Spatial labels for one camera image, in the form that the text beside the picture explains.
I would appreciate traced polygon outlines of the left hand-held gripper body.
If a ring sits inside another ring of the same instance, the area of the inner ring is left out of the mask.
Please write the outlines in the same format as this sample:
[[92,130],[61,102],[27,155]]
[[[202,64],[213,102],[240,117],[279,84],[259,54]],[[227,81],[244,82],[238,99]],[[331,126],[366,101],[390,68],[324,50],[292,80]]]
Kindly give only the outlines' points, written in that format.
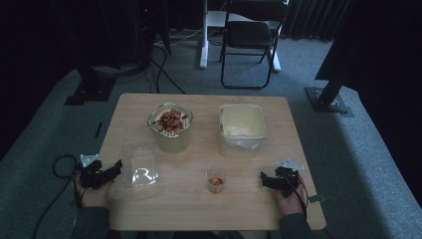
[[83,188],[100,189],[105,183],[102,183],[103,164],[97,154],[80,155],[81,160],[81,184]]

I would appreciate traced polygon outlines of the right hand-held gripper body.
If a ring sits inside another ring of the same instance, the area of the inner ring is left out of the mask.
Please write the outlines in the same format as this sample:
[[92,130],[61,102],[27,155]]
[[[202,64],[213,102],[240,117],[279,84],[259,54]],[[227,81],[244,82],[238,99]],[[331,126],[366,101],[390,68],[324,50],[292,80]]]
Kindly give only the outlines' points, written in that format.
[[281,183],[279,190],[284,197],[289,197],[301,184],[301,181],[299,180],[299,171],[304,170],[305,166],[290,158],[284,161],[277,161],[276,165],[278,167],[276,168],[275,173]]

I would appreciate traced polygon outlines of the small clear plastic cup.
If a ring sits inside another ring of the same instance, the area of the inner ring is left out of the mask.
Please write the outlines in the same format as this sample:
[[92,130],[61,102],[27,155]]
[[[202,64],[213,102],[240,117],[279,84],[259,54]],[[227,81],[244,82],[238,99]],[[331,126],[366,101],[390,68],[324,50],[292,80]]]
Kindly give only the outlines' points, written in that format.
[[211,193],[220,193],[227,181],[227,174],[224,170],[210,169],[206,173],[207,188]]

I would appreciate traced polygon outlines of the cream plastic bin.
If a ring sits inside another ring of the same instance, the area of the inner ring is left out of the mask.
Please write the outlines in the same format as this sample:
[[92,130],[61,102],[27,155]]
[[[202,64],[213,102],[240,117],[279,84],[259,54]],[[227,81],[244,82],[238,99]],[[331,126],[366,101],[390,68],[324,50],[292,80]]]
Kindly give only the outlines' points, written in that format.
[[267,128],[261,108],[253,104],[231,104],[221,106],[219,113],[219,148],[221,155],[233,159],[254,157],[261,146],[253,150],[228,146],[223,142],[221,133],[267,136]]

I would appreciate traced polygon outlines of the person's left hand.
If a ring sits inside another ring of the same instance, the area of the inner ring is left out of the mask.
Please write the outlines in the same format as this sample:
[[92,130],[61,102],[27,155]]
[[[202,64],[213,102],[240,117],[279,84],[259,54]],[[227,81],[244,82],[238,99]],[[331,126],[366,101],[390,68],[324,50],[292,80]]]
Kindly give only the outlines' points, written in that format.
[[81,179],[77,177],[77,198],[82,207],[104,207],[107,208],[108,192],[112,186],[112,181],[104,184],[100,189],[83,188]]

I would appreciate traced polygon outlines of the person's right hand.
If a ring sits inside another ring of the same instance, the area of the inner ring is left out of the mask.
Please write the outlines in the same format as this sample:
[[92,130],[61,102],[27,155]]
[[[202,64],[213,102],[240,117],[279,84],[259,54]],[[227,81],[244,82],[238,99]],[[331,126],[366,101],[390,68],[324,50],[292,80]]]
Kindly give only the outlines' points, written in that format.
[[285,197],[280,190],[274,191],[275,200],[282,217],[305,214],[304,181],[301,176],[299,176],[299,181],[300,185],[289,197]]

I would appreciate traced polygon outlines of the clear plastic lid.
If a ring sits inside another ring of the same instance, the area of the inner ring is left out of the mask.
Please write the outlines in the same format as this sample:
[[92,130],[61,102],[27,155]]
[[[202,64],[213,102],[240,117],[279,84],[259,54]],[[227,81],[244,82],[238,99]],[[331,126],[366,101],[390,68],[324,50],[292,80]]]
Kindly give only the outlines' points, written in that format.
[[123,181],[129,187],[154,184],[159,174],[155,163],[155,145],[149,140],[126,138],[120,151]]

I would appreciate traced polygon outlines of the clear bin liner bag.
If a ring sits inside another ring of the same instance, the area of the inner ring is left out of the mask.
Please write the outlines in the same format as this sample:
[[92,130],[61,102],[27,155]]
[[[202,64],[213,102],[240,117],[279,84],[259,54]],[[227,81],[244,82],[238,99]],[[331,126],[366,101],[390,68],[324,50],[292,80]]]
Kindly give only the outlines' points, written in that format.
[[244,149],[257,149],[264,139],[265,135],[253,135],[253,134],[226,134],[221,133],[222,140],[225,144],[232,147],[240,147]]

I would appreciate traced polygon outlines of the clear container with strainer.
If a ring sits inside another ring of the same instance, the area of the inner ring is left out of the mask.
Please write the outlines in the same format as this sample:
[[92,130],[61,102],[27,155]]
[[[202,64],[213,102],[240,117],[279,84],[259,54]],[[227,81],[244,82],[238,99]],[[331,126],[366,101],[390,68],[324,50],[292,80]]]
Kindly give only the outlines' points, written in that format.
[[191,110],[176,103],[164,103],[152,112],[147,125],[162,151],[179,153],[189,146],[192,122]]

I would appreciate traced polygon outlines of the red and tan food pieces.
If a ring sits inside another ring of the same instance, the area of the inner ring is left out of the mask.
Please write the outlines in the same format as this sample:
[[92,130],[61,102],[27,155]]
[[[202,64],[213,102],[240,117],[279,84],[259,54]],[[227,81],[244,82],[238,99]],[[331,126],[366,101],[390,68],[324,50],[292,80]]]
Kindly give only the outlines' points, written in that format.
[[158,132],[181,134],[185,130],[187,119],[187,114],[176,109],[171,109],[162,113],[159,118],[152,123],[152,126]]

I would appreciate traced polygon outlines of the black folding chair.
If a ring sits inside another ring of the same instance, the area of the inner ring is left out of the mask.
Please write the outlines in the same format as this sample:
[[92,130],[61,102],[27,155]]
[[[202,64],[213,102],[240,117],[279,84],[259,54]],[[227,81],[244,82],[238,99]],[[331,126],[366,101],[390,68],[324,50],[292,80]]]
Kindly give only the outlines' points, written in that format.
[[[280,31],[288,17],[289,4],[284,0],[228,0],[219,61],[220,83],[225,89],[261,90],[271,80]],[[228,85],[224,81],[227,56],[260,56],[259,63],[270,55],[266,81],[260,86]]]

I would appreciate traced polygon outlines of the black backdrop cloth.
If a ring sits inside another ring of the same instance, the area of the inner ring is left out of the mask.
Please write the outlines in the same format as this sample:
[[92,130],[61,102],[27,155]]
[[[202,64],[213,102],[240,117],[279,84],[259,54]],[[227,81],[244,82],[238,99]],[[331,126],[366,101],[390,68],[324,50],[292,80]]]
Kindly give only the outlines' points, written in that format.
[[422,0],[354,0],[316,77],[358,92],[422,206]]

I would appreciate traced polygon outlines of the white desk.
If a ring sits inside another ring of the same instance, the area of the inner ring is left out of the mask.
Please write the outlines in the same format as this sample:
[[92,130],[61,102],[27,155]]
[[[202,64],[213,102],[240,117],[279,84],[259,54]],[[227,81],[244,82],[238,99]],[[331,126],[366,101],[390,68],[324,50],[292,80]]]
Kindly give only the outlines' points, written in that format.
[[[201,54],[199,60],[199,68],[202,70],[207,69],[208,67],[208,53],[209,53],[209,41],[208,37],[210,36],[209,29],[212,28],[222,28],[224,27],[226,11],[222,10],[224,7],[220,7],[218,10],[209,10],[208,1],[203,0],[203,23],[202,23],[202,43],[201,43]],[[236,15],[234,17],[236,20],[250,20],[244,17]],[[272,70],[276,73],[280,72],[282,66],[278,58],[278,54],[275,54],[274,60],[272,60]]]

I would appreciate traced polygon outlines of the dark pleated curtain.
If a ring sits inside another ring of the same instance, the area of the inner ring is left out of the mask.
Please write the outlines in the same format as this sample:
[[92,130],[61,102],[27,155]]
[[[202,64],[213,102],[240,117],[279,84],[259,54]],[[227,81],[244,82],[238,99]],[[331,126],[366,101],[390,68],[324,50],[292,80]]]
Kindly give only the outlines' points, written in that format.
[[346,18],[353,0],[287,0],[289,14],[282,36],[331,41]]

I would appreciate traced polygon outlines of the black stand with base plate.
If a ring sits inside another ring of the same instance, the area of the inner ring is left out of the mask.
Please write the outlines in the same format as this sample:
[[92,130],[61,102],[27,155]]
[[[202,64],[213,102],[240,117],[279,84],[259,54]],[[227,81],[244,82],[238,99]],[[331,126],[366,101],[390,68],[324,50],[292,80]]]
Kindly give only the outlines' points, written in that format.
[[80,63],[77,71],[81,81],[72,96],[67,97],[66,106],[82,106],[85,102],[107,102],[116,77],[100,76],[91,66]]
[[317,74],[317,80],[327,80],[324,88],[306,87],[305,91],[315,112],[339,113],[343,117],[353,117],[345,105],[339,91],[350,77],[355,54],[328,53]]

